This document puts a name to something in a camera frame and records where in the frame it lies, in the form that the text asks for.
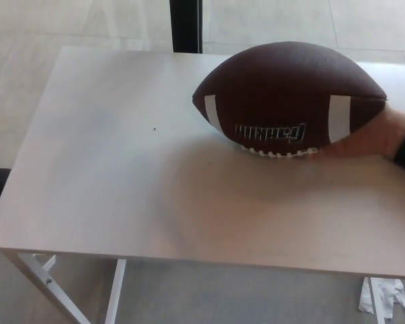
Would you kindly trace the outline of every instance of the white table leg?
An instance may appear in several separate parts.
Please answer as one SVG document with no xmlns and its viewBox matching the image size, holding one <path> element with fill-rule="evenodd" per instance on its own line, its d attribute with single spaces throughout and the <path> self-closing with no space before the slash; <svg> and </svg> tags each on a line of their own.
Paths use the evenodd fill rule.
<svg viewBox="0 0 405 324">
<path fill-rule="evenodd" d="M 369 289 L 371 291 L 373 313 L 377 315 L 377 322 L 378 324 L 385 324 L 383 302 L 381 301 L 377 278 L 369 278 Z"/>
<path fill-rule="evenodd" d="M 122 283 L 124 277 L 124 270 L 126 268 L 126 260 L 117 260 L 117 266 L 115 267 L 115 275 L 113 287 L 111 289 L 111 295 L 109 297 L 107 317 L 105 324 L 114 324 L 115 316 L 117 314 L 117 308 L 119 306 L 120 291 L 122 290 Z"/>
<path fill-rule="evenodd" d="M 48 298 L 72 323 L 90 324 L 33 254 L 5 252 L 5 256 Z"/>
</svg>

